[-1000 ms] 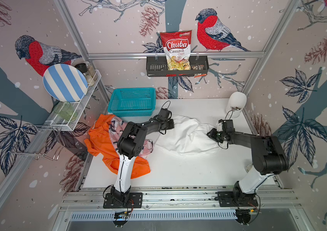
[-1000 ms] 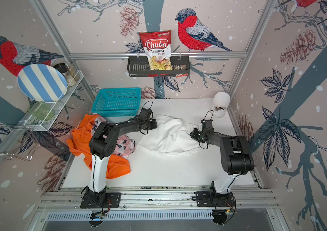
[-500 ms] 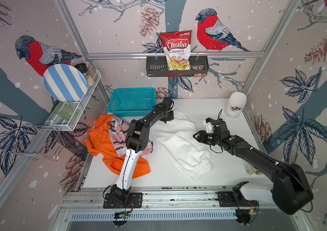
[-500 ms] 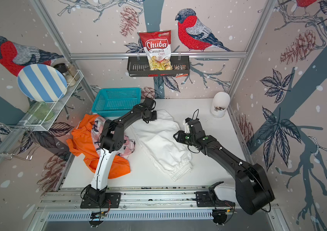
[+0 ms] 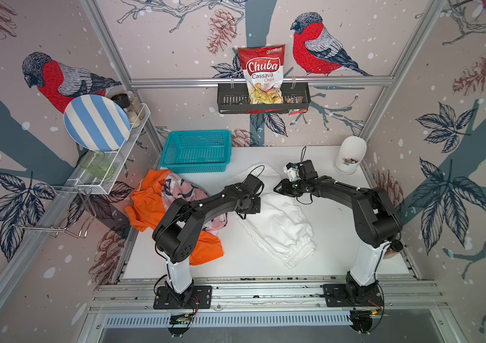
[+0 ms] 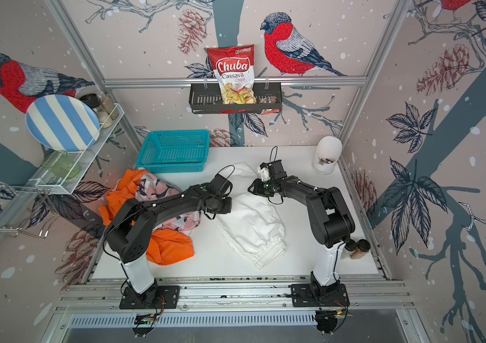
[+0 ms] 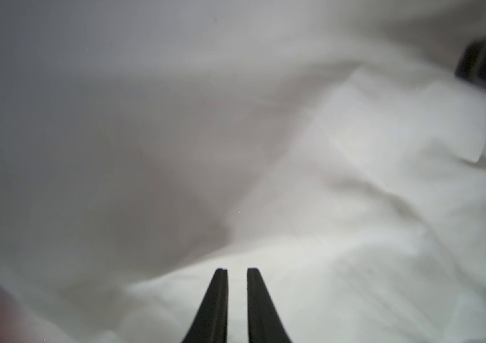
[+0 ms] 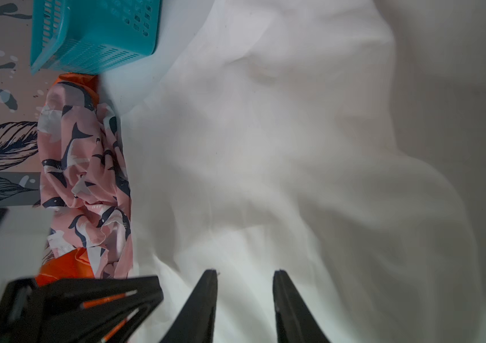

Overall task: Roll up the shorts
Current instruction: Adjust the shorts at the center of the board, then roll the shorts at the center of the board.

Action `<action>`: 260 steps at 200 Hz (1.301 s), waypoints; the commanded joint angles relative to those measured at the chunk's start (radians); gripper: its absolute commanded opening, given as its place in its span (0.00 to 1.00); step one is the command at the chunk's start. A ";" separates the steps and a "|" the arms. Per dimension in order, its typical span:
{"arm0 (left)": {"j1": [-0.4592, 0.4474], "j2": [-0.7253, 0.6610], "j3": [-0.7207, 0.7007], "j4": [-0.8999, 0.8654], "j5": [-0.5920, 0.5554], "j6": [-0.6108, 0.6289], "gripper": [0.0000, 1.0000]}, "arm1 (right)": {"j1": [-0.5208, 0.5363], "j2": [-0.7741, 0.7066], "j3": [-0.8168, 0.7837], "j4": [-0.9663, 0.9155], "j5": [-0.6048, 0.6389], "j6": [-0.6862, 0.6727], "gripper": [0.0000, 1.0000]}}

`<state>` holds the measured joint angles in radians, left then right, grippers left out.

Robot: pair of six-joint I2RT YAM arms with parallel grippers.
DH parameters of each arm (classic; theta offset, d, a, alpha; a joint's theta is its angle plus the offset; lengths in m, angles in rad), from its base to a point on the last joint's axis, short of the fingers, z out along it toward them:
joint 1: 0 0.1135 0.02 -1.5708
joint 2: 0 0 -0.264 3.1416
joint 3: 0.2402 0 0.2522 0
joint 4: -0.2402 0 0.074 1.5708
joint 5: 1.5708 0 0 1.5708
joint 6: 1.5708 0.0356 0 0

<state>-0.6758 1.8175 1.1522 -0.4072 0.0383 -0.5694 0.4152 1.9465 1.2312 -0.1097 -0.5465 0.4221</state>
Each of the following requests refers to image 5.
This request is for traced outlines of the white shorts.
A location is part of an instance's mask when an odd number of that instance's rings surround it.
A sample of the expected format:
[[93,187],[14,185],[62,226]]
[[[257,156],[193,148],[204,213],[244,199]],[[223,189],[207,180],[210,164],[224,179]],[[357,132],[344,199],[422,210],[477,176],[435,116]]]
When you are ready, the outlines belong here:
[[312,226],[297,200],[274,192],[281,175],[270,165],[255,164],[230,177],[226,183],[242,182],[249,174],[264,183],[261,209],[260,213],[238,221],[264,254],[292,269],[316,250]]

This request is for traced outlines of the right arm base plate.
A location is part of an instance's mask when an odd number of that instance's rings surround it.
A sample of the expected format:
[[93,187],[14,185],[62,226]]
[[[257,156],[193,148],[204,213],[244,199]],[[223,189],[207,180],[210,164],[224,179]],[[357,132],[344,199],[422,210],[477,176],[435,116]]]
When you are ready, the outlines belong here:
[[377,282],[361,287],[355,284],[324,284],[323,297],[327,307],[384,306],[384,296]]

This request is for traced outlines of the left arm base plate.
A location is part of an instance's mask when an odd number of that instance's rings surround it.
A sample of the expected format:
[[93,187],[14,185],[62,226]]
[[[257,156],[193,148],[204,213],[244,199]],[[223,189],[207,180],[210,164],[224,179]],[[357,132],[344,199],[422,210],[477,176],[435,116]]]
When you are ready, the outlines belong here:
[[168,286],[156,291],[153,308],[155,310],[209,309],[211,307],[211,286],[191,286],[182,294]]

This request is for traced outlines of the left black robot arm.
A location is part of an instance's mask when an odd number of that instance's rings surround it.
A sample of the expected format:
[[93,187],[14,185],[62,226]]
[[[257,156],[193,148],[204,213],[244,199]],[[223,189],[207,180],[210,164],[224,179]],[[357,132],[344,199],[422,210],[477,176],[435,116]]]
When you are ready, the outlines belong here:
[[154,230],[156,253],[167,266],[167,297],[180,307],[194,300],[194,280],[189,258],[195,250],[204,224],[223,214],[237,213],[245,219],[260,213],[264,183],[253,174],[203,200],[174,200]]

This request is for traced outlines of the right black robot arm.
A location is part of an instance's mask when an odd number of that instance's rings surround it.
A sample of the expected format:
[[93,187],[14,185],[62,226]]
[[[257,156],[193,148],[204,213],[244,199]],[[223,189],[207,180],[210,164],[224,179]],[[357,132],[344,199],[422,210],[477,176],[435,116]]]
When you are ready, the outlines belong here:
[[274,187],[277,194],[300,198],[325,198],[343,204],[353,213],[354,227],[361,245],[354,265],[347,272],[344,289],[330,292],[324,286],[324,295],[330,307],[334,301],[345,301],[354,306],[373,305],[373,297],[381,294],[377,271],[388,248],[398,242],[401,224],[389,196],[382,188],[362,188],[344,184],[329,176],[319,176],[312,161],[288,163],[284,168],[287,178]]

